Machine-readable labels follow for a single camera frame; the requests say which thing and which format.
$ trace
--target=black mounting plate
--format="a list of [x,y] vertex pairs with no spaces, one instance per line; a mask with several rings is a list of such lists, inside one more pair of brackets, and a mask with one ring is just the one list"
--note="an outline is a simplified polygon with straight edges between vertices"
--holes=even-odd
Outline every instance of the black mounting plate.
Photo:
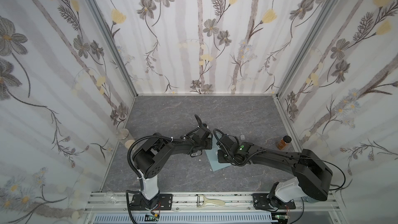
[[[173,194],[160,194],[160,211],[172,210]],[[141,199],[141,194],[135,194],[132,196],[132,201],[130,203],[131,211],[147,211],[144,207],[144,203]]]
[[[275,210],[274,208],[268,205],[269,199],[267,198],[268,193],[264,194],[252,194],[253,195],[253,202],[254,208],[259,210]],[[278,209],[296,209],[296,204],[294,201],[286,202],[284,205],[279,205]]]

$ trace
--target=robotic arm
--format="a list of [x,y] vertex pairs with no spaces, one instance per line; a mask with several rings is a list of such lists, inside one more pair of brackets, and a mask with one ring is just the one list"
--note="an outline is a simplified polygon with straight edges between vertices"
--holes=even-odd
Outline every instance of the robotic arm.
[[[203,149],[211,150],[213,134],[206,124],[202,124],[197,115],[195,117],[198,127],[179,139],[155,133],[137,140],[129,148],[128,163],[137,174],[141,185],[141,200],[130,207],[141,206],[150,210],[157,206],[160,196],[157,174],[171,155],[189,154],[194,157],[193,155],[197,152],[200,152],[199,155],[201,155]],[[221,138],[217,137],[216,132],[222,134]],[[239,144],[238,140],[233,141],[230,136],[217,129],[214,130],[214,135],[217,145],[221,148],[218,150],[220,163],[245,166],[252,162],[281,169],[295,176],[286,182],[276,182],[266,199],[263,199],[265,202],[261,203],[265,207],[259,209],[281,209],[291,199],[306,195],[319,201],[327,200],[333,173],[312,151],[303,149],[300,153],[280,152],[265,149],[249,142]],[[147,141],[131,155],[133,147],[144,140]]]

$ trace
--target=amber jar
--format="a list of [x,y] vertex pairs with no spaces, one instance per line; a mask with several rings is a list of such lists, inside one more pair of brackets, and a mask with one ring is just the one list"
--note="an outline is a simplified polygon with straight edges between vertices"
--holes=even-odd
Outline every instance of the amber jar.
[[279,141],[276,144],[276,147],[278,147],[278,149],[283,150],[290,142],[292,141],[292,138],[289,136],[284,136],[281,141]]

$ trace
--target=floral wallpaper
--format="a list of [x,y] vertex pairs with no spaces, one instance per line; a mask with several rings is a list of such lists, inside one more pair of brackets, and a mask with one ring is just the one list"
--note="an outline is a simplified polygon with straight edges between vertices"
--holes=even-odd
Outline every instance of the floral wallpaper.
[[398,0],[339,0],[279,96],[303,147],[345,172],[349,223],[396,222],[397,27]]
[[132,104],[84,0],[0,0],[0,219],[83,223]]
[[96,0],[138,93],[272,93],[326,0]]

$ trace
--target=light blue cutting mat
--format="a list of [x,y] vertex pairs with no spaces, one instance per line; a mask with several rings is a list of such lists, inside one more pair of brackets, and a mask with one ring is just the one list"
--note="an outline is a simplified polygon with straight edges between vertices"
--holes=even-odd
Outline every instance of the light blue cutting mat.
[[205,150],[212,170],[215,172],[216,170],[230,166],[231,165],[230,163],[219,163],[218,162],[217,150],[219,150],[219,147],[217,146],[217,139],[216,139],[216,136],[214,136],[214,135],[213,135],[212,143],[213,143],[213,146],[212,146],[211,150]]

